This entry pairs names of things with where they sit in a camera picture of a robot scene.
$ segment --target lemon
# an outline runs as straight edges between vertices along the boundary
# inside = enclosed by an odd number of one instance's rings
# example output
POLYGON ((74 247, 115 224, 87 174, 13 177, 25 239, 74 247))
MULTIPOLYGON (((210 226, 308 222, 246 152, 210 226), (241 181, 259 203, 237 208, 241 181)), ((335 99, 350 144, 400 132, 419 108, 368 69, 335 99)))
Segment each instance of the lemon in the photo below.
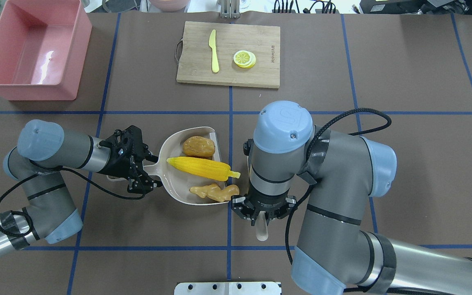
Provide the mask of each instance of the lemon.
POLYGON ((256 64, 256 56, 247 50, 240 50, 234 54, 234 63, 240 68, 250 69, 256 64))

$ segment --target gray robot arm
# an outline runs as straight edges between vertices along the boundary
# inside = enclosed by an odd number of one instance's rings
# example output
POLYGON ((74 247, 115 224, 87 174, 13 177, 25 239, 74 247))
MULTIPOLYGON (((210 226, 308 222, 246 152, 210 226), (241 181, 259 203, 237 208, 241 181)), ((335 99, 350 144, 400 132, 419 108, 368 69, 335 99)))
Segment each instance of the gray robot arm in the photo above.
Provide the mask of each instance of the gray robot arm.
MULTIPOLYGON (((132 169, 142 167, 143 159, 157 161, 142 143, 137 127, 117 130, 103 141, 63 129, 56 123, 41 120, 27 123, 18 146, 5 157, 3 168, 17 181, 37 175, 22 184, 29 201, 22 212, 33 220, 33 227, 22 237, 7 236, 0 231, 0 256, 21 250, 39 239, 57 243, 79 232, 82 221, 59 172, 60 166, 125 177, 130 180, 129 192, 146 193, 158 187, 159 182, 143 175, 141 170, 138 174, 132 169)), ((29 230, 24 216, 9 211, 0 214, 0 224, 15 234, 29 230)))
POLYGON ((295 174, 313 185, 295 247, 294 282, 317 295, 341 295, 346 284, 379 295, 390 288, 472 295, 471 259, 360 230, 369 196, 383 196, 395 177, 392 149, 327 130, 307 160, 315 130, 310 117, 295 103, 275 102, 264 108, 249 152, 249 192, 233 199, 233 210, 248 218, 255 211, 274 212, 266 203, 276 208, 285 204, 290 188, 285 181, 295 174), (310 136, 305 135, 307 125, 310 136), (293 145, 296 138, 300 142, 293 145))

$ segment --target gray tabletop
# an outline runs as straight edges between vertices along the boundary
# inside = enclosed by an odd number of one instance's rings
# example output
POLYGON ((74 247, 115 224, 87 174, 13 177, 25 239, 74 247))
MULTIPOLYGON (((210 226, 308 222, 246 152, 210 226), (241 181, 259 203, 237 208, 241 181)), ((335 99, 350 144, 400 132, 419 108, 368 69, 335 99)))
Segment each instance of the gray tabletop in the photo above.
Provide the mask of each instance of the gray tabletop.
MULTIPOLYGON (((222 159, 242 171, 242 143, 259 110, 292 100, 323 125, 340 112, 369 107, 393 125, 367 136, 395 150, 390 192, 370 202, 362 229, 472 256, 472 16, 272 15, 244 13, 237 24, 281 27, 278 90, 178 84, 174 49, 186 20, 222 22, 218 13, 90 14, 92 35, 77 99, 0 98, 0 195, 15 182, 1 162, 31 119, 106 138, 137 125, 159 153, 176 131, 211 126, 222 159)), ((381 123, 372 115, 340 121, 354 132, 381 123)), ((140 201, 118 200, 64 174, 84 219, 82 232, 58 244, 38 241, 0 259, 0 294, 172 294, 192 281, 278 281, 283 294, 303 293, 290 278, 285 220, 257 241, 227 206, 178 203, 164 189, 140 201)), ((116 193, 126 183, 92 179, 116 193)), ((307 185, 297 179, 292 194, 307 185)), ((27 204, 20 190, 0 211, 27 204)), ((296 244, 303 211, 295 214, 296 244)))

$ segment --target pink bin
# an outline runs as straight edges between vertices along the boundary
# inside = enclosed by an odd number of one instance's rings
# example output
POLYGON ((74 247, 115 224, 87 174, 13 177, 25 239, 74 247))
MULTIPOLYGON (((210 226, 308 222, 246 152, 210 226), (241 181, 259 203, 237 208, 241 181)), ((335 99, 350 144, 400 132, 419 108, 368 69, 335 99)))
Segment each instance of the pink bin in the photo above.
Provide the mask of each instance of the pink bin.
POLYGON ((0 96, 75 99, 91 30, 80 0, 8 0, 0 17, 0 96))

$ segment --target wooden cutting board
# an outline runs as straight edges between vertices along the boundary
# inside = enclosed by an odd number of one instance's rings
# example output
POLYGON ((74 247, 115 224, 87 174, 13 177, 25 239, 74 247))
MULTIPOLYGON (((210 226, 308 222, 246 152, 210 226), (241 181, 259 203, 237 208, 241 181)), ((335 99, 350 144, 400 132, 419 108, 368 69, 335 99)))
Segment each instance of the wooden cutting board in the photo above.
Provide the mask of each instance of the wooden cutting board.
POLYGON ((279 88, 279 27, 185 22, 176 80, 181 83, 279 88), (216 30, 220 71, 211 70, 209 37, 216 30), (256 56, 251 69, 232 60, 238 50, 256 56))

